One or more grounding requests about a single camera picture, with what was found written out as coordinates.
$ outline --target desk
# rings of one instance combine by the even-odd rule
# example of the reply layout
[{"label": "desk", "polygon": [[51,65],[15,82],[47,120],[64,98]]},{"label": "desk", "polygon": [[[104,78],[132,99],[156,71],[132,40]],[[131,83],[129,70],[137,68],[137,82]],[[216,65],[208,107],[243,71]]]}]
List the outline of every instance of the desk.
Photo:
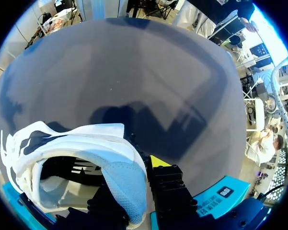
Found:
[{"label": "desk", "polygon": [[[56,131],[123,123],[145,154],[179,165],[193,195],[238,177],[244,158],[244,101],[231,57],[193,32],[144,19],[80,23],[23,51],[0,78],[4,145],[39,120]],[[7,178],[1,159],[0,167]]]}]

